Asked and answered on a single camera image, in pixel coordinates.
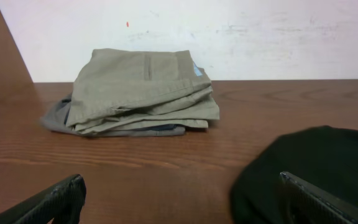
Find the folded khaki trousers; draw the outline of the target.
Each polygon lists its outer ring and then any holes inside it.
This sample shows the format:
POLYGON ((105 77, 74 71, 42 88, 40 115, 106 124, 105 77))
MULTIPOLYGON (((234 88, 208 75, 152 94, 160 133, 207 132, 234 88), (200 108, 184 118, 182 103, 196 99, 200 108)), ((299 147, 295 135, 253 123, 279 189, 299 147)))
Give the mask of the folded khaki trousers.
POLYGON ((211 80, 189 51, 95 49, 80 70, 66 126, 79 134, 219 119, 211 80))

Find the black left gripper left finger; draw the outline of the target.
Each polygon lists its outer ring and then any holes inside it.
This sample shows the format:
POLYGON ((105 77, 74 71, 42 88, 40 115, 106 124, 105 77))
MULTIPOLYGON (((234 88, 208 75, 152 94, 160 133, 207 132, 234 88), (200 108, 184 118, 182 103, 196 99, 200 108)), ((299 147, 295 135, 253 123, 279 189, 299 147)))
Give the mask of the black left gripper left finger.
POLYGON ((0 213, 0 224, 79 224, 85 199, 85 180, 71 175, 0 213))

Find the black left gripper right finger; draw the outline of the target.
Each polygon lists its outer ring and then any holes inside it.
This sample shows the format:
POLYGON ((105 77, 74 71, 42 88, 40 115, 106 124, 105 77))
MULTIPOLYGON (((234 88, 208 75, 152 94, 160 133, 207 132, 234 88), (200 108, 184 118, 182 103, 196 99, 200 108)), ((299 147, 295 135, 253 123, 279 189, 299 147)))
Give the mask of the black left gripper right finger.
POLYGON ((279 209, 289 224, 358 224, 358 208, 289 173, 281 172, 279 209))

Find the folded grey garment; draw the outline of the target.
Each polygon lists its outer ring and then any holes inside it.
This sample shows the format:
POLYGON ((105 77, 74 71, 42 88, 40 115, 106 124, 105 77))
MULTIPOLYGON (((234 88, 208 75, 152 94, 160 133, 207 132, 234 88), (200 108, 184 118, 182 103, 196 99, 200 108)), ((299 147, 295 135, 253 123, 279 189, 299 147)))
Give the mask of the folded grey garment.
POLYGON ((58 132, 82 136, 87 138, 103 138, 103 137, 162 137, 162 136, 181 136, 185 134, 185 127, 175 124, 165 124, 161 126, 153 126, 148 128, 130 129, 122 131, 104 131, 96 134, 80 134, 66 127, 66 122, 71 108, 71 93, 56 102, 41 118, 40 123, 46 129, 58 132))

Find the black t-shirt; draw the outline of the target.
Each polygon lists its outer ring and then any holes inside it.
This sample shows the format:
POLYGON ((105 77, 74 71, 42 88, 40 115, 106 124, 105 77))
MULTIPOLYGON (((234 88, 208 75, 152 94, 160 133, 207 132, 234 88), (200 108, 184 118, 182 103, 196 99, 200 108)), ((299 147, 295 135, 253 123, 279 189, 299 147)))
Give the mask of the black t-shirt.
POLYGON ((277 190, 281 172, 358 207, 358 131, 320 126, 279 136, 232 186, 234 223, 282 223, 277 190))

